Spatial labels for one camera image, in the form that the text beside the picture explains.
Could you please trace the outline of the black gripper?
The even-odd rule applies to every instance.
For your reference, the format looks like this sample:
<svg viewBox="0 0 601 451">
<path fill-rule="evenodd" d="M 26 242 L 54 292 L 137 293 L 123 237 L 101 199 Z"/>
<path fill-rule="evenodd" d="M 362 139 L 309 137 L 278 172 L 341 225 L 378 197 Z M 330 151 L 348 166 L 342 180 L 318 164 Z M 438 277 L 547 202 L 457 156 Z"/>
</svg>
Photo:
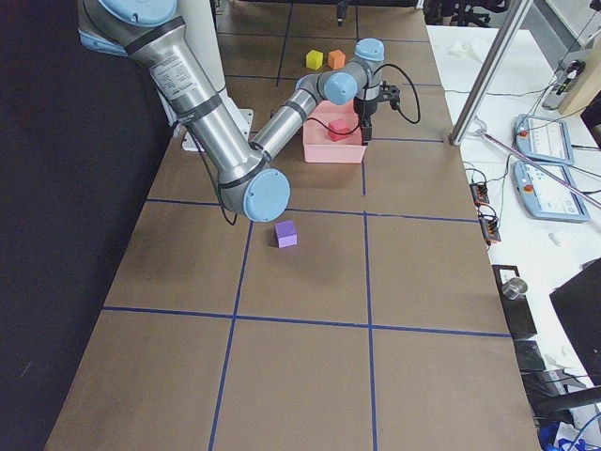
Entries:
<svg viewBox="0 0 601 451">
<path fill-rule="evenodd" d="M 343 23 L 343 7 L 337 7 L 337 24 Z M 361 122 L 362 143 L 368 145 L 372 140 L 371 116 L 377 111 L 380 103 L 388 103 L 393 111 L 400 111 L 400 89 L 395 85 L 389 85 L 386 81 L 377 86 L 371 86 L 362 90 L 354 98 L 354 112 Z"/>
</svg>

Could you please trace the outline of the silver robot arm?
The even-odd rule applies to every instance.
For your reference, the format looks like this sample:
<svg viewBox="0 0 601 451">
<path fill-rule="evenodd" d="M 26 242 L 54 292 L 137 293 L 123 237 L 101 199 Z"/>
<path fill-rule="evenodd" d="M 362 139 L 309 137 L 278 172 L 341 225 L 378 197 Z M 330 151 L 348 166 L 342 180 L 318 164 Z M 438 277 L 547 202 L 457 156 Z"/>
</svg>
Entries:
<svg viewBox="0 0 601 451">
<path fill-rule="evenodd" d="M 384 44 L 362 39 L 339 70 L 302 77 L 266 126 L 248 138 L 228 98 L 211 6 L 207 1 L 80 1 L 79 33 L 89 50 L 126 56 L 147 69 L 177 121 L 215 167 L 221 207 L 271 222 L 290 197 L 271 161 L 320 103 L 372 104 L 381 86 Z"/>
</svg>

